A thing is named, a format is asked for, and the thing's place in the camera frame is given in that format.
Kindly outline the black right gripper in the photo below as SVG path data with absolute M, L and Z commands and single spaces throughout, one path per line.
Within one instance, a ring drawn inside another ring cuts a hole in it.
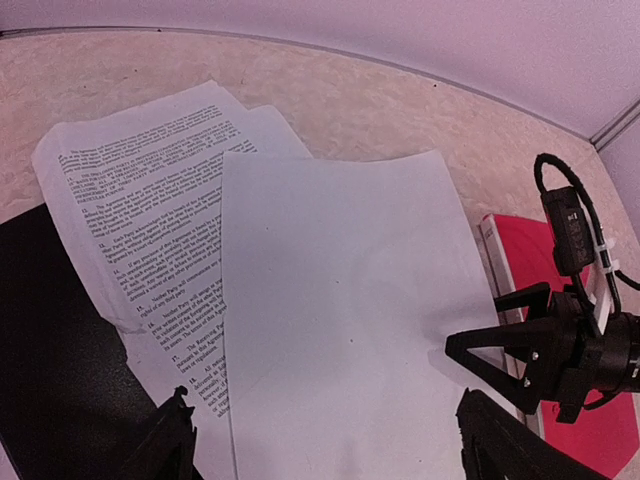
M 446 355 L 523 413 L 549 398 L 559 423 L 638 393 L 639 317 L 611 315 L 600 332 L 576 295 L 554 292 L 549 300 L 547 282 L 496 297 L 498 313 L 519 309 L 530 321 L 452 334 Z

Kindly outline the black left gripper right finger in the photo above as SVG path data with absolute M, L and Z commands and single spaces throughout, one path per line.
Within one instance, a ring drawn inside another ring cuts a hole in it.
M 468 479 L 604 477 L 537 437 L 481 390 L 464 391 L 456 418 Z

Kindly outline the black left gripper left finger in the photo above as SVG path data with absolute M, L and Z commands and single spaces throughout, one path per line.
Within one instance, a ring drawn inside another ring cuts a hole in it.
M 139 426 L 130 453 L 131 479 L 192 479 L 197 428 L 184 386 Z

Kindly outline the printed text paper sheet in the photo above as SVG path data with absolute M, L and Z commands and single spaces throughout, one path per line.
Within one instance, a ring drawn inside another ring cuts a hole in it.
M 214 82 L 99 120 L 60 123 L 33 168 L 63 246 L 155 400 L 184 386 L 199 415 L 228 410 L 223 353 L 223 157 L 261 147 Z

